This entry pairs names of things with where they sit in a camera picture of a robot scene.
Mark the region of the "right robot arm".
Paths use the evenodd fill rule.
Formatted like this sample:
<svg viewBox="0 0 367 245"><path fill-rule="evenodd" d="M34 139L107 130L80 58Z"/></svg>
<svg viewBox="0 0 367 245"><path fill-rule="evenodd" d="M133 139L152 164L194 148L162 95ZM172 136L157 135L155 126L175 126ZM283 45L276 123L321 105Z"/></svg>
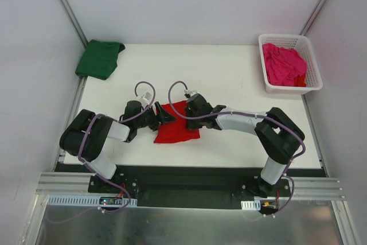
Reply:
<svg viewBox="0 0 367 245"><path fill-rule="evenodd" d="M186 91L186 127L196 130L234 130L258 137L268 155L257 179L247 183L248 193L266 198L278 190L278 181L289 168L299 149L305 151L303 131L281 110L273 107L265 113L233 110L225 105L212 105L198 93Z"/></svg>

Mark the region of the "red t shirt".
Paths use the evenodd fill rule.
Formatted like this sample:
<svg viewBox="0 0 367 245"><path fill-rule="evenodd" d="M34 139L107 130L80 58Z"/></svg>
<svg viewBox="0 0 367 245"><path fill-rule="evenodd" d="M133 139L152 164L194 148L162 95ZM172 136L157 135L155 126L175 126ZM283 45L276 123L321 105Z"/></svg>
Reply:
<svg viewBox="0 0 367 245"><path fill-rule="evenodd" d="M173 115L176 118L176 121L160 126L158 128L158 135L155 138L154 143L178 143L200 138L199 129L187 129L187 120L178 116L169 104L163 104L162 108L170 115Z"/></svg>

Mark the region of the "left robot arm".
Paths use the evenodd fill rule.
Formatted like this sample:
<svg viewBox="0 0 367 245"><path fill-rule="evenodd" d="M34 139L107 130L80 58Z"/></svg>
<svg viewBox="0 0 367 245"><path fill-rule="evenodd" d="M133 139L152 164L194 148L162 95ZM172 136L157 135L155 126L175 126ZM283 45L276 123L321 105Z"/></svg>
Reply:
<svg viewBox="0 0 367 245"><path fill-rule="evenodd" d="M86 164L92 173L102 176L102 187L114 193L120 189L122 180L117 166L103 153L104 144L107 139L129 143L138 129L148 127L157 131L160 126L177 120L159 102L154 106L143 108L140 101L131 100L127 102L121 121L83 109L62 134L60 148Z"/></svg>

